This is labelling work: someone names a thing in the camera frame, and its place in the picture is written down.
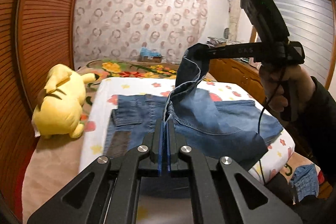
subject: wooden cabinet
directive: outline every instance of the wooden cabinet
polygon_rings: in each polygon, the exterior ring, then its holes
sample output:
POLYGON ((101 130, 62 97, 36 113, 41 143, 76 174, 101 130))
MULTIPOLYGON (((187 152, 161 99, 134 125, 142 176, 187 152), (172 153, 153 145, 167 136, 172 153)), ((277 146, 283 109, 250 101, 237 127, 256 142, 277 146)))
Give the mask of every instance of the wooden cabinet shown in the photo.
POLYGON ((261 85, 258 70, 233 59, 213 59, 210 61, 211 75, 218 82, 237 84, 263 103, 265 93, 261 85))

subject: black sleeve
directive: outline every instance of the black sleeve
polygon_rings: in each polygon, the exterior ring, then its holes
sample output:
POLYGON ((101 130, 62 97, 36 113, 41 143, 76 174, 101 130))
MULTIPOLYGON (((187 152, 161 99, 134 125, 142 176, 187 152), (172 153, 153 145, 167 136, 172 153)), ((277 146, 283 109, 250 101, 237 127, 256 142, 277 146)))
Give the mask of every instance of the black sleeve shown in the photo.
POLYGON ((331 185, 336 183, 336 103, 315 77, 316 89, 305 111, 294 126, 308 141, 323 174, 331 185))

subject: pikachu plush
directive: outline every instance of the pikachu plush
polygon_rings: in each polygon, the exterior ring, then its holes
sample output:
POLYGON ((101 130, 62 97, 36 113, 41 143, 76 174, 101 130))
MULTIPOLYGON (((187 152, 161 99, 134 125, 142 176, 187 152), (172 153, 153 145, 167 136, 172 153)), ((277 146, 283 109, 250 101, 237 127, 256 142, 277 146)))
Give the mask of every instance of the pikachu plush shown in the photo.
POLYGON ((52 67, 33 113, 35 131, 47 139, 55 134, 80 137, 84 129, 80 117, 86 96, 85 84, 96 79, 93 73, 79 75, 63 64, 52 67))

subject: wooden window frame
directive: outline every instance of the wooden window frame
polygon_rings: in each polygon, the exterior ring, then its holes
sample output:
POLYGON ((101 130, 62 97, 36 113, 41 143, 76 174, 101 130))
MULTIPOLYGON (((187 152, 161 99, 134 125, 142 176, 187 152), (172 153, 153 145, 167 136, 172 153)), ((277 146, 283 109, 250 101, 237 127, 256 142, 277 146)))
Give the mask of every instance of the wooden window frame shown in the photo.
MULTIPOLYGON (((331 60, 330 60, 330 67, 329 67, 329 71, 328 71, 328 76, 325 80, 325 85, 324 87, 326 89, 329 88, 331 80, 333 78, 334 75, 334 69, 335 69, 335 63, 336 63, 336 2, 335 0, 331 0, 332 6, 333 6, 333 13, 334 13, 334 42, 333 42, 333 47, 331 50, 331 60)), ((255 42, 257 36, 257 31, 254 28, 254 26, 252 27, 252 33, 251 33, 251 37, 250 37, 250 43, 255 42)))

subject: bed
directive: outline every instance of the bed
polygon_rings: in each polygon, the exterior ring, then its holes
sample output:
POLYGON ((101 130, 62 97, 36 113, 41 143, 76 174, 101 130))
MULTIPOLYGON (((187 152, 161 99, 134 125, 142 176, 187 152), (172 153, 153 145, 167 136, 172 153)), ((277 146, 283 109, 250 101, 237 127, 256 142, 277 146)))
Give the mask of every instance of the bed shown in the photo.
MULTIPOLYGON (((87 95, 81 117, 81 122, 85 124, 85 133, 77 140, 71 140, 67 135, 39 140, 22 188, 24 223, 35 210, 103 153, 110 111, 117 108, 117 96, 168 96, 175 85, 177 68, 177 65, 157 63, 94 60, 78 70, 80 74, 93 72, 99 75, 96 82, 89 83, 86 87, 87 95)), ((214 101, 254 100, 241 87, 218 83, 211 75, 205 77, 199 88, 208 90, 214 101)), ((262 106, 256 102, 256 107, 261 109, 262 106)), ((267 181, 288 162, 294 148, 293 139, 283 130, 268 147, 268 152, 261 161, 267 181)), ((261 182, 258 163, 249 173, 261 182)), ((160 198, 140 197, 137 223, 192 222, 189 199, 179 199, 172 203, 160 198)))

